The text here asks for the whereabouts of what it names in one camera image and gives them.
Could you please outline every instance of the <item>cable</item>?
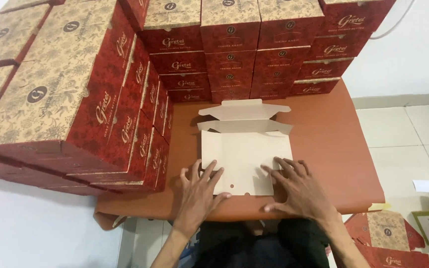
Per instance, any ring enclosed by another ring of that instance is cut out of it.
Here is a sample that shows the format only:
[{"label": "cable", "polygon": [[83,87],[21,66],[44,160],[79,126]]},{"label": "cable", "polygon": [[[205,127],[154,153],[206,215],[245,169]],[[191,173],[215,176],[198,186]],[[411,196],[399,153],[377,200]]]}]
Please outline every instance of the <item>cable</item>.
[{"label": "cable", "polygon": [[413,6],[413,4],[415,3],[415,1],[416,0],[411,0],[411,3],[410,3],[410,5],[408,6],[408,8],[407,8],[407,10],[405,11],[405,13],[403,14],[403,16],[400,18],[400,20],[395,24],[395,25],[393,25],[393,27],[390,29],[390,30],[388,30],[388,31],[386,31],[384,34],[380,34],[379,36],[376,36],[376,37],[370,37],[370,39],[371,40],[378,40],[378,39],[380,39],[380,38],[383,38],[383,37],[385,37],[385,36],[387,36],[387,35],[389,35],[390,33],[392,33],[399,25],[400,25],[400,23],[403,21],[403,19],[407,16],[407,14],[410,12],[410,9],[411,9],[411,7]]}]

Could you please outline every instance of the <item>orange tabletop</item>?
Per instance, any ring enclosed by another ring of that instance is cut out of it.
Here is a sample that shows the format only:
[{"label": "orange tabletop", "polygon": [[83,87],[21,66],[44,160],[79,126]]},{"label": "orange tabletop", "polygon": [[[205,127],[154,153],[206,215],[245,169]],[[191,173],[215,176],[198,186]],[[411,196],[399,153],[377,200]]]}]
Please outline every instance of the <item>orange tabletop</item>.
[{"label": "orange tabletop", "polygon": [[[330,94],[264,103],[291,107],[290,113],[278,113],[276,121],[294,126],[289,135],[292,155],[306,161],[340,213],[366,212],[372,203],[385,202],[354,105],[342,80]],[[208,102],[175,105],[168,177],[163,193],[107,193],[98,197],[96,212],[174,219],[182,194],[180,170],[201,157],[201,133],[196,124],[206,118],[199,116],[198,111],[216,105]],[[207,220],[283,218],[286,215],[265,213],[261,208],[274,200],[283,202],[285,199],[286,193],[277,186],[274,196],[233,196],[222,202]]]}]

